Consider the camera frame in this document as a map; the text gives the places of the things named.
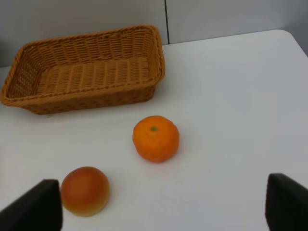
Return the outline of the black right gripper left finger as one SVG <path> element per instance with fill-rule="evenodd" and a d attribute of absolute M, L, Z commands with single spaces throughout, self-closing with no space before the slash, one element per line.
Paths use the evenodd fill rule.
<path fill-rule="evenodd" d="M 42 180 L 0 212 L 2 231 L 60 231 L 62 227 L 58 180 Z"/>

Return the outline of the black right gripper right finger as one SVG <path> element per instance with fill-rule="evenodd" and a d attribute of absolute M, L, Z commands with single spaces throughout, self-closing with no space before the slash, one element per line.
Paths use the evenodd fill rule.
<path fill-rule="evenodd" d="M 270 231 L 306 231 L 308 189 L 285 174 L 269 174 L 265 217 Z"/>

